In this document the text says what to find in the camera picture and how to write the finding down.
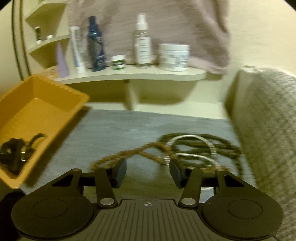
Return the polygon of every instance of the white shelf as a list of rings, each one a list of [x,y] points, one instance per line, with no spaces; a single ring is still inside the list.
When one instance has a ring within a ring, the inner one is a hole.
[[[37,16],[43,16],[57,8],[64,7],[66,4],[66,0],[44,0],[25,16],[25,20],[33,19]]]
[[[158,66],[151,66],[147,69],[140,69],[134,65],[127,65],[125,69],[113,70],[107,67],[105,70],[92,72],[87,70],[83,74],[72,73],[65,78],[57,78],[56,81],[62,84],[82,83],[102,80],[175,80],[192,81],[201,80],[206,76],[203,69],[189,68],[187,71],[171,72],[160,69]]]
[[[69,34],[53,37],[51,39],[46,39],[46,40],[42,41],[40,44],[36,44],[34,47],[29,48],[28,53],[32,53],[32,52],[34,52],[35,50],[37,50],[37,49],[39,49],[41,47],[44,47],[46,45],[49,45],[49,44],[52,44],[52,43],[55,43],[57,41],[61,41],[61,40],[64,40],[64,39],[68,39],[68,38],[70,38]]]

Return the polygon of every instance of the pink towel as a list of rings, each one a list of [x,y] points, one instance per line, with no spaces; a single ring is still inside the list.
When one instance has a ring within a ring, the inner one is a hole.
[[[228,0],[68,0],[67,11],[69,26],[81,28],[85,53],[88,17],[97,17],[107,63],[118,54],[134,63],[137,14],[146,13],[155,61],[159,43],[184,43],[191,46],[190,66],[213,74],[227,73]]]

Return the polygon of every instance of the circular disc cover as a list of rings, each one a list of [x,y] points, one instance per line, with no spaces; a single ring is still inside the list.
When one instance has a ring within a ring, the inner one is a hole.
[[[41,199],[26,196],[12,209],[12,220],[24,235],[36,239],[59,239],[88,224],[93,215],[91,202],[83,197]]]
[[[271,235],[281,225],[282,211],[272,198],[217,194],[202,207],[206,223],[219,234],[236,239]]]

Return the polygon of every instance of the jar lid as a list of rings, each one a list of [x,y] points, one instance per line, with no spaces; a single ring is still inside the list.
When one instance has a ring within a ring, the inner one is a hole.
[[[188,45],[188,44],[159,44],[159,50],[189,51],[190,45]]]
[[[126,56],[124,54],[122,55],[115,55],[111,57],[111,61],[119,61],[119,60],[124,60]]]

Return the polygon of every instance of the white spray cap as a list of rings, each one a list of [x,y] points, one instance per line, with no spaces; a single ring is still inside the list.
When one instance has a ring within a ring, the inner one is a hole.
[[[148,29],[148,23],[146,22],[145,13],[138,14],[137,30],[146,30]]]

